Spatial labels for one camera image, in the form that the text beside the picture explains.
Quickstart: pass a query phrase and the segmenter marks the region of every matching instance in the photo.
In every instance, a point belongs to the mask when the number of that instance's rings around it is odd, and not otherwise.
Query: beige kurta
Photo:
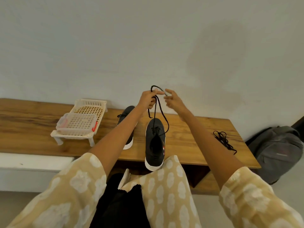
[[[188,180],[176,155],[158,171],[144,176],[126,172],[120,187],[142,185],[151,227],[201,227]],[[98,158],[86,153],[53,177],[9,227],[89,227],[104,193],[106,175]],[[302,217],[259,176],[243,167],[223,186],[219,201],[235,227],[304,227]]]

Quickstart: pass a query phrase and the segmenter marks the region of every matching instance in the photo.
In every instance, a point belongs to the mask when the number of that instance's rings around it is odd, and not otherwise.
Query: hand
[[[154,106],[156,99],[153,96],[160,94],[164,95],[165,92],[159,91],[158,89],[154,89],[152,92],[150,90],[144,91],[139,99],[139,103],[137,106],[141,107],[142,109],[152,109]]]
[[[165,89],[166,92],[170,93],[172,96],[165,96],[165,102],[167,103],[167,107],[174,109],[175,112],[179,115],[182,121],[184,120],[185,114],[189,111],[187,107],[184,105],[183,101],[176,94],[175,91]]]

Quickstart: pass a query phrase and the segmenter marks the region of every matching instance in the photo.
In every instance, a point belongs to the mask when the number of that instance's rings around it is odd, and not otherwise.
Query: floor
[[[304,157],[273,185],[276,195],[304,217]],[[0,192],[0,228],[6,227],[37,193]],[[233,228],[218,202],[218,196],[194,195],[201,225]]]

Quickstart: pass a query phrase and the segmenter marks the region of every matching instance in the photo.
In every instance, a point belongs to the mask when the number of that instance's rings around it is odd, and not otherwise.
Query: backpack
[[[268,184],[279,180],[303,154],[299,133],[289,126],[264,129],[248,140],[246,145],[262,167],[252,171]]]

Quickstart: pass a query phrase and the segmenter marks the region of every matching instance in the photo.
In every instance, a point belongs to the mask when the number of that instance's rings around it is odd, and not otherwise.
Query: white plastic basket
[[[56,130],[63,135],[87,135],[95,131],[96,114],[66,113],[57,122]]]
[[[66,132],[63,132],[62,130],[53,130],[51,136],[56,140],[58,145],[63,144],[61,138],[66,138],[66,139],[89,139],[90,146],[94,146],[95,143],[93,136],[94,134],[97,133],[97,130],[99,128],[104,113],[108,111],[106,104],[107,101],[102,101],[102,100],[92,100],[92,99],[76,100],[74,107],[71,109],[70,113],[96,115],[95,123],[90,133],[83,135],[76,135],[76,134],[66,134]]]

